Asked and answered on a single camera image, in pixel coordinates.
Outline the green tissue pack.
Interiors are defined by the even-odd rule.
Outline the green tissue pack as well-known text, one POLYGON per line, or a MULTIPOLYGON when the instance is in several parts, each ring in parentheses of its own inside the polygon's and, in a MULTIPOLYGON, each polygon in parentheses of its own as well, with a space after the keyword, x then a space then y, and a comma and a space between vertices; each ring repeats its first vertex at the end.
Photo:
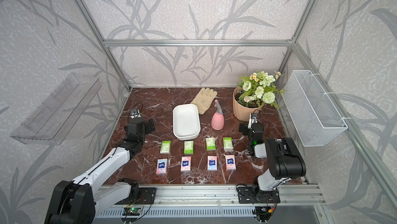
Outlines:
POLYGON ((185 141, 184 142, 184 154, 193 154, 194 153, 194 142, 193 141, 185 141))
POLYGON ((160 154, 169 154, 171 152, 171 141, 162 141, 160 154))
POLYGON ((223 137, 223 148, 225 151, 233 150, 233 139, 231 137, 223 137))
POLYGON ((216 141, 214 137, 206 138, 206 148, 208 151, 216 150, 216 141))

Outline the pink Tempo tissue pack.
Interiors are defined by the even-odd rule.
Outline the pink Tempo tissue pack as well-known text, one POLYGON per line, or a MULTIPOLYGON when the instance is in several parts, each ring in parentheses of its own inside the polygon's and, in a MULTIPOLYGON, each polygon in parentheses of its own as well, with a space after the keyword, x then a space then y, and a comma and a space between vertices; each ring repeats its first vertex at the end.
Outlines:
POLYGON ((226 160, 225 166, 227 171, 236 170, 236 161, 234 155, 225 155, 225 160, 226 160))

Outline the pink blue Tempo pack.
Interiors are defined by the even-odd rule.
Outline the pink blue Tempo pack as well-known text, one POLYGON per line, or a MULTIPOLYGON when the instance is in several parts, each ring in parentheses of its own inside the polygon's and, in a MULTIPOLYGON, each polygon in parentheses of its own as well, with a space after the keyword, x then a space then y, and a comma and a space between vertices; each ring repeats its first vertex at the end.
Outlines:
POLYGON ((167 159, 158 159, 157 160, 157 168, 156 168, 156 174, 166 174, 167 173, 167 167, 168 167, 168 160, 167 159))

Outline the pink tissue pack hidden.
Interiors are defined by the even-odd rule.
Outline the pink tissue pack hidden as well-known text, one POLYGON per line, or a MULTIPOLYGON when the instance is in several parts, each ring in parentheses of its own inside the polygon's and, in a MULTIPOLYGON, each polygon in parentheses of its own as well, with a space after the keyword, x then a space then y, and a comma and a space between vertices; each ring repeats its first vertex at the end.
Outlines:
POLYGON ((217 171, 218 158, 217 156, 208 156, 207 157, 207 170, 208 171, 217 171))

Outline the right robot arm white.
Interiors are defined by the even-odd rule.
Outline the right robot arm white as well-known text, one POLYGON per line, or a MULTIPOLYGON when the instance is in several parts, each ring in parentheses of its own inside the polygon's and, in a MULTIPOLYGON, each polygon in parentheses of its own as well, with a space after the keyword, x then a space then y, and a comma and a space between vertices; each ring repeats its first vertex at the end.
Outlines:
POLYGON ((248 154, 268 162, 268 169, 252 184, 255 194, 273 191, 281 184, 306 175, 306 164, 292 138, 264 139, 261 123, 240 124, 239 132, 248 137, 248 154))

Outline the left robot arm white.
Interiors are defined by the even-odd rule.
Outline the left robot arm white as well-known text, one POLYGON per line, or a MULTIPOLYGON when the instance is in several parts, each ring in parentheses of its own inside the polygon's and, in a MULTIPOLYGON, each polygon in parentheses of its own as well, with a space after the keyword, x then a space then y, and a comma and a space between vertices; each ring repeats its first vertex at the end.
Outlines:
POLYGON ((140 202, 142 194, 134 179, 123 178, 106 190, 99 188, 141 150, 145 136, 155 131, 154 120, 133 118, 125 126, 126 138, 83 174, 61 181, 52 193, 46 224, 90 224, 103 211, 127 200, 140 202))

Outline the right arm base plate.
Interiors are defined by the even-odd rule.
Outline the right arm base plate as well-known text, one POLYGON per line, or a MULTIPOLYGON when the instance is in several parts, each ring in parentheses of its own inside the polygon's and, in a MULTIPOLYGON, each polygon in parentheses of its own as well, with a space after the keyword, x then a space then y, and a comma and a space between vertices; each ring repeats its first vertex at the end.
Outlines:
POLYGON ((262 191, 257 186, 247 186, 245 184, 236 185, 238 202, 241 204, 254 203, 280 203, 279 190, 262 191))

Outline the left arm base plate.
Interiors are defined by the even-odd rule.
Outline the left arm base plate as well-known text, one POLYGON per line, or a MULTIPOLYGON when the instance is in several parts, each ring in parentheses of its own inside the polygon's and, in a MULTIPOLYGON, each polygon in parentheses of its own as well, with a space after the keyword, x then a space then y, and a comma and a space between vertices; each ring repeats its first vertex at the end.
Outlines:
POLYGON ((124 205, 151 205, 155 202, 156 187, 143 187, 139 188, 138 194, 136 196, 130 196, 127 199, 121 201, 124 205))

